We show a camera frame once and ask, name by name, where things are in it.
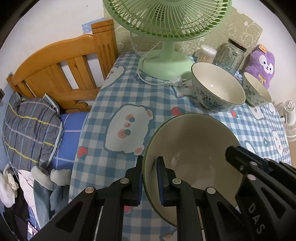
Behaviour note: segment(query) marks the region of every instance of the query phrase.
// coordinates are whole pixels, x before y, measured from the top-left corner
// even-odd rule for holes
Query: bowl
[[[225,159],[229,146],[239,146],[235,135],[218,120],[203,114],[184,114],[165,122],[152,136],[143,159],[143,184],[153,209],[177,226],[176,208],[160,204],[155,160],[192,187],[216,188],[234,207],[243,175]]]
[[[271,102],[269,92],[253,75],[245,72],[242,78],[242,86],[246,101],[251,105],[263,106]]]
[[[191,72],[195,95],[205,108],[228,111],[246,101],[240,83],[224,69],[200,62],[192,65]]]

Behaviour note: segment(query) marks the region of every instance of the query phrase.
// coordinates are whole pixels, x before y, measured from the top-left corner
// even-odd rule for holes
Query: table
[[[288,141],[273,104],[248,104],[227,112],[203,108],[190,81],[179,89],[144,84],[137,76],[139,56],[122,53],[86,120],[74,162],[70,200],[88,186],[109,186],[135,166],[150,138],[165,121],[182,113],[203,113],[226,125],[241,146],[261,157],[291,164]],[[159,80],[141,73],[147,81]],[[125,207],[123,240],[176,240],[176,228],[162,220],[145,192],[139,207]]]

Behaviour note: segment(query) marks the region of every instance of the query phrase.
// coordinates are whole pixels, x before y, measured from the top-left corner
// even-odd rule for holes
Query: stuffed animal
[[[274,76],[274,65],[274,55],[267,51],[263,45],[257,45],[251,53],[250,62],[244,71],[256,77],[268,89],[269,82]]]

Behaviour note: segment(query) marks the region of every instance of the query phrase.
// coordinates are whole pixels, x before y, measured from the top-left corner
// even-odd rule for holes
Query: small fan
[[[295,104],[291,100],[286,100],[280,104],[279,112],[284,116],[283,126],[289,142],[296,140],[296,113]]]
[[[231,0],[103,0],[109,14],[124,28],[162,41],[139,61],[146,74],[162,79],[191,78],[191,60],[174,51],[175,43],[213,31],[231,7]]]

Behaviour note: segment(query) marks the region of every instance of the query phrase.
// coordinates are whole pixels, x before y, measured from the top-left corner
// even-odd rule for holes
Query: floral bowl
[[[200,62],[192,65],[191,72],[194,93],[205,108],[223,112],[246,101],[240,83],[224,69]]]
[[[246,94],[246,101],[254,106],[263,106],[271,102],[267,89],[251,74],[245,72],[242,87]]]

